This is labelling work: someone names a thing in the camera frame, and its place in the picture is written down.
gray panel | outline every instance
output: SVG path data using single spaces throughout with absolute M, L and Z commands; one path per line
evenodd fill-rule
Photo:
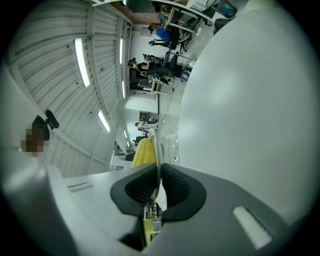
M 118 241 L 137 218 L 121 214 L 109 196 L 111 185 L 131 171 L 92 175 L 88 181 L 94 187 L 71 194 L 67 186 L 85 177 L 64 180 L 56 167 L 23 152 L 6 152 L 3 159 L 7 161 L 0 173 L 1 193 L 27 235 L 46 254 L 138 255 Z
M 170 166 L 202 183 L 206 200 L 190 219 L 164 223 L 161 233 L 144 250 L 146 253 L 168 256 L 253 254 L 256 250 L 233 214 L 239 206 L 246 207 L 273 238 L 286 230 L 287 225 L 272 209 L 238 185 L 192 169 Z

floor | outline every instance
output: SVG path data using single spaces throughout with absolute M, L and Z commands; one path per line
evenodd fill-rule
M 201 51 L 213 37 L 213 26 L 206 26 L 204 22 L 200 25 L 202 28 L 199 35 L 194 36 L 187 46 L 187 52 L 183 56 L 190 60 L 196 60 Z M 187 65 L 190 60 L 178 57 L 178 63 Z M 179 140 L 178 140 L 178 122 L 180 106 L 187 82 L 181 82 L 180 78 L 174 80 L 174 92 L 169 86 L 162 86 L 160 91 L 170 93 L 169 95 L 160 95 L 159 97 L 159 129 L 158 134 L 163 146 L 164 162 L 174 165 L 180 165 L 179 158 Z

white wall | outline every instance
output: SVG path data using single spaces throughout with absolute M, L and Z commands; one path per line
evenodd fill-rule
M 96 173 L 102 173 L 102 172 L 109 172 L 109 163 L 111 161 L 111 157 L 113 155 L 114 151 L 114 144 L 116 140 L 116 134 L 117 131 L 114 129 L 111 129 L 109 132 L 105 129 L 105 127 L 101 127 L 99 136 L 96 140 L 95 147 L 93 149 L 93 155 L 98 156 L 106 162 L 106 164 L 103 166 L 103 169 L 99 171 L 98 169 L 89 167 L 88 174 L 96 174 Z
M 119 161 L 113 164 L 112 171 L 116 171 L 118 166 L 123 167 L 123 169 L 128 169 L 131 167 L 131 164 L 132 164 L 132 161 L 126 161 L 126 160 Z
M 128 136 L 126 123 L 124 121 L 121 121 L 118 127 L 118 130 L 116 132 L 115 140 L 118 143 L 119 147 L 122 149 L 122 151 L 125 154 L 127 154 L 127 149 L 128 149 L 127 141 L 129 141 L 129 138 L 125 137 L 124 130 L 126 131 L 126 135 Z
M 164 58 L 166 52 L 169 50 L 166 47 L 162 47 L 160 45 L 151 46 L 149 42 L 154 39 L 160 39 L 155 34 L 152 34 L 151 37 L 141 36 L 140 30 L 134 30 L 132 33 L 131 40 L 131 48 L 130 48 L 130 56 L 129 58 L 135 58 L 138 63 L 144 61 L 143 54 L 154 55 L 160 58 Z
M 157 114 L 158 96 L 152 95 L 152 98 L 149 98 L 145 96 L 140 97 L 138 96 L 138 94 L 132 94 L 128 97 L 127 101 L 125 102 L 124 108 Z
M 130 143 L 130 147 L 133 146 L 133 141 L 135 140 L 137 136 L 143 136 L 144 133 L 135 126 L 135 123 L 139 121 L 139 110 L 135 109 L 126 109 L 124 108 L 122 110 L 122 116 L 125 120 L 127 135 L 128 135 L 128 141 Z
M 117 163 L 119 163 L 119 162 L 121 162 L 121 161 L 124 161 L 124 160 L 126 160 L 126 156 L 125 156 L 125 155 L 115 155 L 115 156 L 113 157 L 113 162 L 112 162 L 112 164 L 113 164 L 113 165 L 116 165 Z

office chair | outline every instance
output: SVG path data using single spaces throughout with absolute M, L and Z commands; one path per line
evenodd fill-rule
M 182 49 L 184 52 L 187 52 L 187 43 L 191 40 L 191 35 L 187 39 L 181 40 L 179 34 L 179 28 L 172 27 L 169 41 L 164 41 L 161 39 L 154 39 L 153 41 L 149 42 L 150 46 L 162 46 L 169 48 L 170 50 L 175 50 L 178 45 L 180 45 L 179 53 L 182 54 Z
M 175 76 L 175 77 L 179 77 L 179 74 L 177 74 L 177 71 L 179 71 L 179 68 L 177 68 L 177 61 L 178 61 L 178 56 L 177 55 L 174 55 L 172 57 L 172 59 L 170 60 L 170 63 L 168 65 L 168 67 L 157 67 L 157 68 L 153 68 L 153 69 L 150 69 L 150 70 L 147 70 L 144 72 L 144 74 L 146 76 L 150 76 L 150 75 L 153 75 L 154 77 L 156 75 L 160 76 L 160 77 L 163 77 L 163 76 L 167 76 L 167 77 L 170 77 L 170 76 Z

yellow cloth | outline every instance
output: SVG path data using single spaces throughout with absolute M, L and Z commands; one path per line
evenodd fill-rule
M 152 224 L 153 219 L 147 218 L 143 221 L 144 226 L 144 235 L 145 235 L 145 241 L 146 244 L 149 245 L 151 243 L 151 234 L 155 234 L 154 226 Z
M 156 163 L 154 144 L 150 138 L 143 138 L 138 144 L 131 167 Z

